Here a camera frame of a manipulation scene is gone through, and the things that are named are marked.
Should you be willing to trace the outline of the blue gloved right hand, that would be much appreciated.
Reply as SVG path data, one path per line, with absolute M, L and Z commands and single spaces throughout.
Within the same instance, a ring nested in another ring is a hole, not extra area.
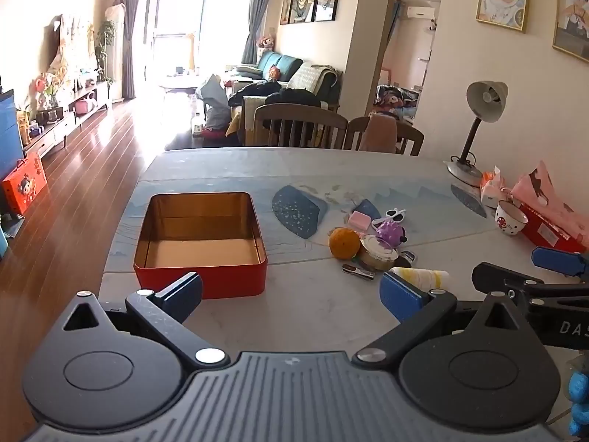
M 568 382 L 568 396 L 572 402 L 569 432 L 580 439 L 588 438 L 589 378 L 587 372 L 575 371 Z

